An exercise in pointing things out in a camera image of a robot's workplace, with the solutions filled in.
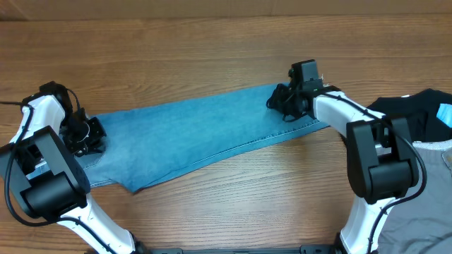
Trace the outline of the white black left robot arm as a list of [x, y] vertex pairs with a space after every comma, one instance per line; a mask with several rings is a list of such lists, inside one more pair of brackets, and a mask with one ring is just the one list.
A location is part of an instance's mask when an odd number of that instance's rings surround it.
[[96, 203], [80, 162], [105, 152], [105, 130], [76, 94], [51, 81], [18, 103], [23, 119], [1, 147], [6, 206], [21, 224], [58, 224], [70, 229], [92, 253], [147, 253], [146, 246], [121, 228]]

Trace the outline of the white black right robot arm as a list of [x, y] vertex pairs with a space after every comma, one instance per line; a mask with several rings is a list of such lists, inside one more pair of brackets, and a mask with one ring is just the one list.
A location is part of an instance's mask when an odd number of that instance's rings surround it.
[[334, 128], [347, 149], [347, 177], [355, 199], [329, 253], [377, 253], [392, 208], [420, 196], [427, 169], [414, 148], [407, 120], [372, 111], [335, 86], [277, 85], [266, 102], [283, 121], [310, 116]]

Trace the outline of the light blue denim jeans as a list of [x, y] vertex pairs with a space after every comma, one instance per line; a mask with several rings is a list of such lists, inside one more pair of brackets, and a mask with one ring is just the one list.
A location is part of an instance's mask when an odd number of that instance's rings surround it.
[[268, 109], [274, 85], [100, 114], [100, 154], [79, 157], [93, 188], [118, 183], [132, 193], [239, 155], [325, 128]]

